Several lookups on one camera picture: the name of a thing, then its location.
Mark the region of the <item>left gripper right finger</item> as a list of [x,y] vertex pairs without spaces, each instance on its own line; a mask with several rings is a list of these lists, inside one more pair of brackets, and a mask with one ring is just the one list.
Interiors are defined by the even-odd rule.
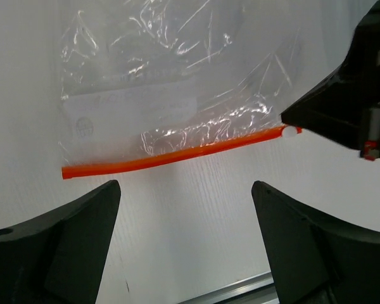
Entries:
[[380,303],[380,232],[262,181],[251,194],[280,303]]

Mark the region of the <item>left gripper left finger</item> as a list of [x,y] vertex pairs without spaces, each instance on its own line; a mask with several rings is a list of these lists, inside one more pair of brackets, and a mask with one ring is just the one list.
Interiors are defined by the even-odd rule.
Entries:
[[95,303],[120,204],[110,180],[0,229],[0,303]]

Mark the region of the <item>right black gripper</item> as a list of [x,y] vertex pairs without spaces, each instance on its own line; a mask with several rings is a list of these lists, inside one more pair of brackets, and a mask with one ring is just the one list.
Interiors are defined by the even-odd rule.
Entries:
[[342,64],[281,113],[284,124],[307,129],[356,150],[359,157],[380,159],[380,1],[353,33]]

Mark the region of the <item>clear orange zip top bag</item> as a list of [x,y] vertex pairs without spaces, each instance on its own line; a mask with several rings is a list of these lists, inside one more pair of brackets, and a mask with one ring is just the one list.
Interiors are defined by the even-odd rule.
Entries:
[[64,179],[285,136],[303,1],[57,1]]

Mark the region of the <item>aluminium mounting rail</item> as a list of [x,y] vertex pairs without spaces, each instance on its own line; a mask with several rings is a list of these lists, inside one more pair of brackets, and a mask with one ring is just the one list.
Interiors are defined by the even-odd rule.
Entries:
[[270,272],[256,275],[183,301],[193,303],[279,303]]

